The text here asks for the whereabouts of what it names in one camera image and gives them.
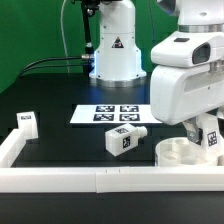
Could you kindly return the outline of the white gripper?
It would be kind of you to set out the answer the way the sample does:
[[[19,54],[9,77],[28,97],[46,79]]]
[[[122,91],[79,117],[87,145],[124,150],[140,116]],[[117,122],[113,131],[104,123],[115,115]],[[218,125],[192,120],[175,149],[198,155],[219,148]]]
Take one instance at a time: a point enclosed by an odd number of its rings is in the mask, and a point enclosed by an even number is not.
[[[214,72],[209,64],[193,68],[159,65],[151,76],[150,104],[157,120],[169,125],[184,121],[188,140],[200,145],[203,131],[190,118],[224,105],[224,70]]]

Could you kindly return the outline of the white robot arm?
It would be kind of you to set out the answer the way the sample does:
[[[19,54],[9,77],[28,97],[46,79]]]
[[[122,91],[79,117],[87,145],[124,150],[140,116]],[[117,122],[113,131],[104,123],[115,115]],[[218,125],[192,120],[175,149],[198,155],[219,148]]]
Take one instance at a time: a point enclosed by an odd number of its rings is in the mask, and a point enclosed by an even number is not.
[[[151,50],[153,116],[182,123],[200,145],[206,128],[199,116],[224,105],[224,0],[156,0],[178,18],[178,30]],[[135,44],[135,8],[130,0],[100,4],[100,45],[94,52],[95,83],[115,87],[146,76]]]

